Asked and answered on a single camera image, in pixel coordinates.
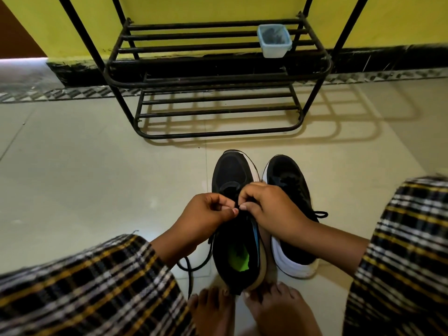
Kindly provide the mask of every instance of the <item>patterned tile border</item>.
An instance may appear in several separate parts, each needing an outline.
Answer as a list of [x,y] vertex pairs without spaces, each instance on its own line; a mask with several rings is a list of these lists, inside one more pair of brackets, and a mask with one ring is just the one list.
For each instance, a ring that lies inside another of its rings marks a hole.
[[[385,71],[367,73],[330,74],[325,84],[357,84],[378,81],[434,79],[448,77],[448,68],[416,69],[406,71]],[[300,81],[297,84],[314,85],[315,81]],[[124,97],[139,95],[139,89],[120,89]],[[0,103],[59,101],[76,99],[113,98],[109,86],[95,86],[82,88],[66,88],[49,91],[30,90],[0,90]]]

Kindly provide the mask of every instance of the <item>black sneaker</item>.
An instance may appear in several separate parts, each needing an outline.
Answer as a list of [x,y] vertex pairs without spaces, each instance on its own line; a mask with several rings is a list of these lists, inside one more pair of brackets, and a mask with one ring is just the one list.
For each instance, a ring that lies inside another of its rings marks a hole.
[[[269,160],[263,172],[263,181],[281,187],[309,219],[318,223],[316,214],[319,214],[319,218],[328,216],[327,212],[313,210],[305,177],[296,162],[288,156],[279,154]],[[319,265],[315,255],[275,237],[272,237],[272,253],[279,269],[291,277],[309,278]]]
[[[241,151],[227,150],[216,163],[211,190],[238,203],[241,189],[252,181],[260,181],[254,163]],[[247,211],[240,211],[216,230],[212,252],[231,294],[255,289],[266,275],[266,252],[258,224]]]

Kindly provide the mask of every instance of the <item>person's left hand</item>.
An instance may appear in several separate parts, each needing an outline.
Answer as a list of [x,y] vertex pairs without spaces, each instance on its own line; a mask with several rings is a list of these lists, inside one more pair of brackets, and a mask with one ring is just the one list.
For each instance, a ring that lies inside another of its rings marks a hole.
[[189,245],[197,245],[207,240],[222,223],[235,218],[238,209],[235,202],[218,193],[201,193],[195,195],[171,227]]

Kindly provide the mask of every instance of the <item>plaid fabric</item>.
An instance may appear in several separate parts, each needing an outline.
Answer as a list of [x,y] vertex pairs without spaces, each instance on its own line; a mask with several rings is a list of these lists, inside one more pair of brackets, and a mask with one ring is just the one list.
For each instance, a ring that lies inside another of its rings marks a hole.
[[407,180],[356,272],[345,335],[448,335],[448,181]]
[[169,269],[140,236],[0,276],[0,335],[193,335]]

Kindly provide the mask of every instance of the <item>shoe sole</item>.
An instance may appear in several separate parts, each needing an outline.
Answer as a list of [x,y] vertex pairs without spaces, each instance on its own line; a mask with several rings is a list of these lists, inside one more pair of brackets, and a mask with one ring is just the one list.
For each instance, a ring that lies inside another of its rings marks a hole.
[[[250,173],[252,174],[253,181],[260,181],[260,175],[258,173],[257,167],[252,162],[252,160],[250,160],[250,158],[247,156],[246,153],[244,153],[240,150],[227,150],[223,154],[225,154],[227,152],[238,152],[238,153],[242,154],[243,157],[246,159],[247,163],[249,164]],[[264,277],[266,276],[266,271],[267,271],[266,249],[264,247],[264,243],[263,243],[263,240],[261,239],[261,237],[259,237],[259,242],[260,242],[260,272],[259,272],[259,275],[258,275],[257,279],[255,280],[255,282],[252,283],[252,285],[250,285],[248,288],[245,289],[248,291],[258,288],[260,286],[260,284],[263,282]]]
[[[267,184],[267,167],[269,166],[269,162],[266,164],[266,167],[263,171],[262,180]],[[286,255],[283,253],[283,250],[280,246],[280,240],[274,236],[271,237],[271,248],[272,248],[272,256],[274,257],[274,262],[276,263],[277,267],[285,274],[287,274],[290,277],[299,278],[299,279],[305,279],[312,277],[319,266],[319,259],[316,258],[314,262],[308,265],[302,265],[299,263],[295,263],[292,260],[290,260]]]

